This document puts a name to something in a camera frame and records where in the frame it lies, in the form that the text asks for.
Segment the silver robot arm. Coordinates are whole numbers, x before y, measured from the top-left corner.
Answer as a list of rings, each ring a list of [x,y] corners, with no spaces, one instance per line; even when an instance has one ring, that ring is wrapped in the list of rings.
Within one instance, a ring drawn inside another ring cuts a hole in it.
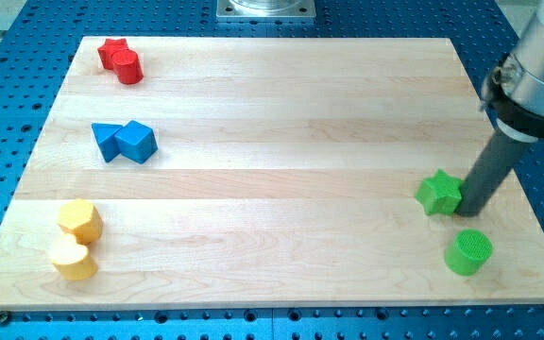
[[[484,79],[482,99],[497,113],[499,132],[520,143],[544,139],[544,1]]]

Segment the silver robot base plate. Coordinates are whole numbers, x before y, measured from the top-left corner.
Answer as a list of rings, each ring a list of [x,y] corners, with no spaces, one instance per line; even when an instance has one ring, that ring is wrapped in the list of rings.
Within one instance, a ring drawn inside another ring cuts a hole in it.
[[[217,18],[314,18],[315,0],[217,0]]]

